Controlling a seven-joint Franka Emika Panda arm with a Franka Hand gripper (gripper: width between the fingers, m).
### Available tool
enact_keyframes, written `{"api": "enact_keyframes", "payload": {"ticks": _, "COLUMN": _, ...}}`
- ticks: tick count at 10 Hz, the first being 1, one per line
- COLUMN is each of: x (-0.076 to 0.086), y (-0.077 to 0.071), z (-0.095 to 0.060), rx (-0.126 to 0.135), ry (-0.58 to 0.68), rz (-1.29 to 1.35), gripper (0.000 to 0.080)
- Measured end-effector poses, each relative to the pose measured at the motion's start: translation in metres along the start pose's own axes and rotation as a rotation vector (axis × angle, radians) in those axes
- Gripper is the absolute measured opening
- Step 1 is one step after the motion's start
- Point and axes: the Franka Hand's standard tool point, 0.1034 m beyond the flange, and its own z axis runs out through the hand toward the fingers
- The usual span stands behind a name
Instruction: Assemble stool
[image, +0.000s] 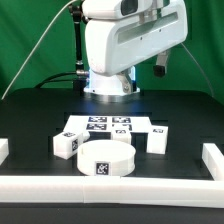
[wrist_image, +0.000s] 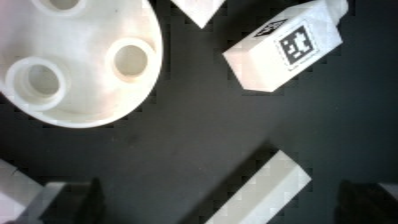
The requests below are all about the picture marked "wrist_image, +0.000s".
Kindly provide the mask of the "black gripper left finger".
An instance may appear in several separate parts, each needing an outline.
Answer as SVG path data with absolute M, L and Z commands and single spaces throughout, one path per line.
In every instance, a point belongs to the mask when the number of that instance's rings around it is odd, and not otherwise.
M 99 179 L 49 182 L 16 218 L 16 224 L 99 224 L 103 213 Z

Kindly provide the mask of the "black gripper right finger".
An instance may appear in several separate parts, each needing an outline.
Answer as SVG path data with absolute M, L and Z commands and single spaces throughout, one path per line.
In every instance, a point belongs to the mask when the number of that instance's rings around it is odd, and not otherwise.
M 341 181 L 335 224 L 398 224 L 398 183 Z

